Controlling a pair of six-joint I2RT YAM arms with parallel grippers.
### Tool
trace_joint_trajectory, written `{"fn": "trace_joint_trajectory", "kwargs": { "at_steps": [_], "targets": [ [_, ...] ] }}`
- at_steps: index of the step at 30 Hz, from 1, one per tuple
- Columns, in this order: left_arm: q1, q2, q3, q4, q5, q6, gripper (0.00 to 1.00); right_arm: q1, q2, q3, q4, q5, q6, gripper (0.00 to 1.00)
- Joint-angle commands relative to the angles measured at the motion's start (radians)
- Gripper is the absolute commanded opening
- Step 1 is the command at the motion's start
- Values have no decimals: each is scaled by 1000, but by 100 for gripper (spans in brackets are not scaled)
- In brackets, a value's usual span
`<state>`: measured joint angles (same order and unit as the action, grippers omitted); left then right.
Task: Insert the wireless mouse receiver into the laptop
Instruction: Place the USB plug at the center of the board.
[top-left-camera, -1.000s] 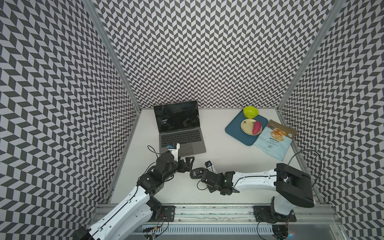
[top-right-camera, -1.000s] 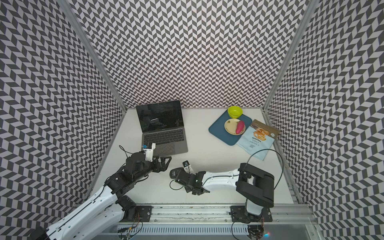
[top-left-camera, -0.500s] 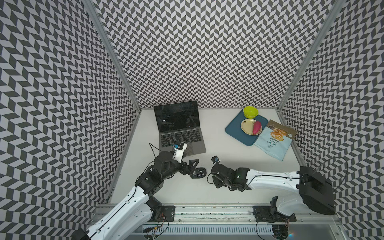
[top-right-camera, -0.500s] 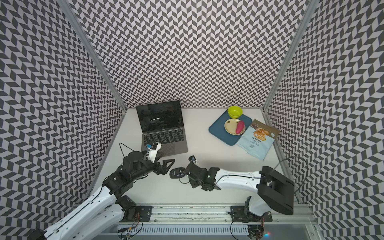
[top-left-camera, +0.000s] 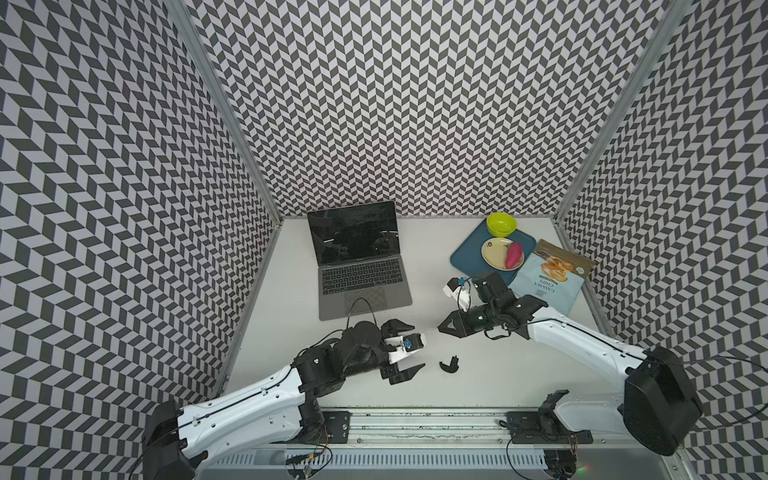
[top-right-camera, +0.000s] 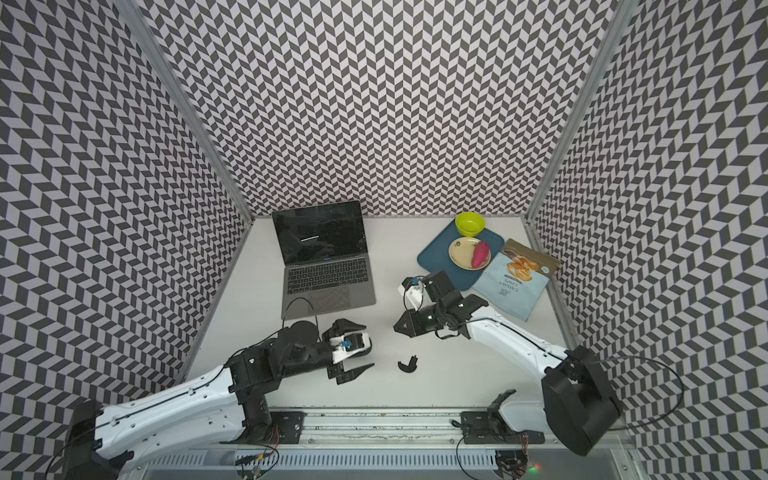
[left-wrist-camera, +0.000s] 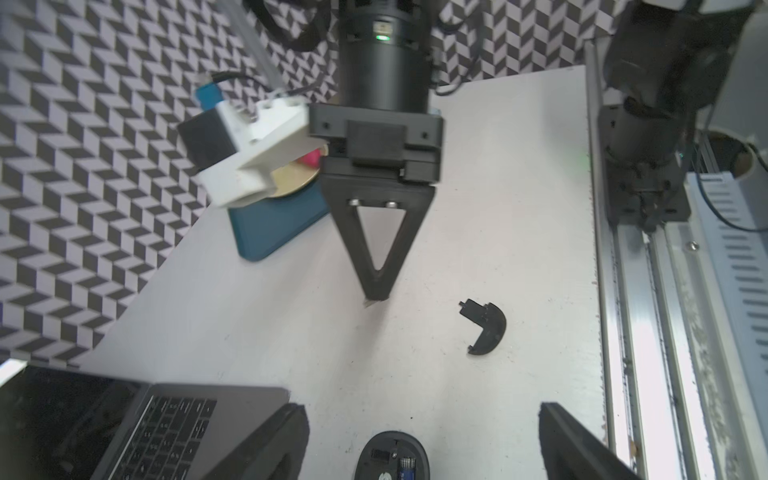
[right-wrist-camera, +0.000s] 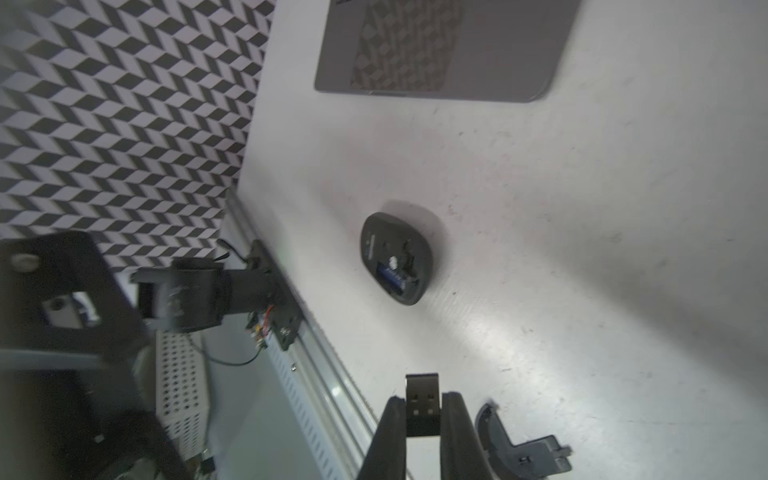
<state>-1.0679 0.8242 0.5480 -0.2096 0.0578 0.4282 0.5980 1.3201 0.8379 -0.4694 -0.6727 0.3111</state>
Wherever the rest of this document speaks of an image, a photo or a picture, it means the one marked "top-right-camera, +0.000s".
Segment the grey laptop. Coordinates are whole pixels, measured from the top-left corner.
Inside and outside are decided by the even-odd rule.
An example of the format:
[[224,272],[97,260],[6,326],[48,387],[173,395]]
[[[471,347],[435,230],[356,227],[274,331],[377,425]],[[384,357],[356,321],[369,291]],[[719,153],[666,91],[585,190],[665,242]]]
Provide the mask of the grey laptop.
[[275,211],[271,219],[284,263],[284,319],[376,303],[358,200]]

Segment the black mouse battery cover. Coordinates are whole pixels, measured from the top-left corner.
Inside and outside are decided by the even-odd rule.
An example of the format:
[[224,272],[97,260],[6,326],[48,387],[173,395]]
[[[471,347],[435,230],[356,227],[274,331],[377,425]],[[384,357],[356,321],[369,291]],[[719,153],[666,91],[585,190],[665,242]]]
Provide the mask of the black mouse battery cover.
[[416,355],[413,355],[410,357],[407,363],[398,362],[397,366],[401,372],[406,374],[412,374],[416,371],[418,367],[418,357]]

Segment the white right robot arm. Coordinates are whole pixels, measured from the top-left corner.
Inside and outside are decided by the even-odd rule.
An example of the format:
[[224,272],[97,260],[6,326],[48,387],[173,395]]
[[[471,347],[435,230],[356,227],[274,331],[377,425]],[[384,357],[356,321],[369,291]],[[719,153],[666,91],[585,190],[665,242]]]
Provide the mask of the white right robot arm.
[[537,383],[539,390],[529,399],[516,389],[497,396],[486,413],[490,435],[508,442],[525,433],[549,432],[572,453],[586,456],[617,430],[623,405],[604,369],[607,359],[583,345],[568,349],[515,325],[484,298],[463,295],[443,271],[407,277],[398,291],[405,311],[395,332],[483,344]]

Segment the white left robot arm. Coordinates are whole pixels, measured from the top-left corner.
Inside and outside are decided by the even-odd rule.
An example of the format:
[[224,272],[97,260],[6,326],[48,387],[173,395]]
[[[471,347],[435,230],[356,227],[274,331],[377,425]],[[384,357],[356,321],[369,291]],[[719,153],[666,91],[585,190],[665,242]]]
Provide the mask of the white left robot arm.
[[118,405],[87,400],[54,453],[66,479],[117,479],[127,469],[208,443],[261,444],[277,429],[267,403],[286,378],[324,370],[337,384],[363,367],[344,363],[370,353],[365,326],[340,318],[325,331],[295,321],[231,354],[221,365],[162,392]]

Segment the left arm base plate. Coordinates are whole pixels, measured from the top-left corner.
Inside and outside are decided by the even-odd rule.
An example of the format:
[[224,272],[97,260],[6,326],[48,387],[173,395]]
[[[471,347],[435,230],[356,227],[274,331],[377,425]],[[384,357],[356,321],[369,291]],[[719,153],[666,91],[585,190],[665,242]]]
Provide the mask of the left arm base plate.
[[274,411],[267,417],[247,419],[245,429],[236,442],[246,445],[297,445],[300,443],[305,419],[304,411]]

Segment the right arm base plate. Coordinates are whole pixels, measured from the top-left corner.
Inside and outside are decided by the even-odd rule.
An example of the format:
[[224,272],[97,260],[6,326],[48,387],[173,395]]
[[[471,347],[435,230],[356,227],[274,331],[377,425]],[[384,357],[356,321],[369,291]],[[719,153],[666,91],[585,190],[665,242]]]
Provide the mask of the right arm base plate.
[[541,431],[513,430],[501,416],[502,403],[517,393],[509,389],[499,394],[484,411],[462,411],[460,420],[452,420],[455,428],[461,430],[464,442],[469,445],[480,444],[544,444],[545,435]]

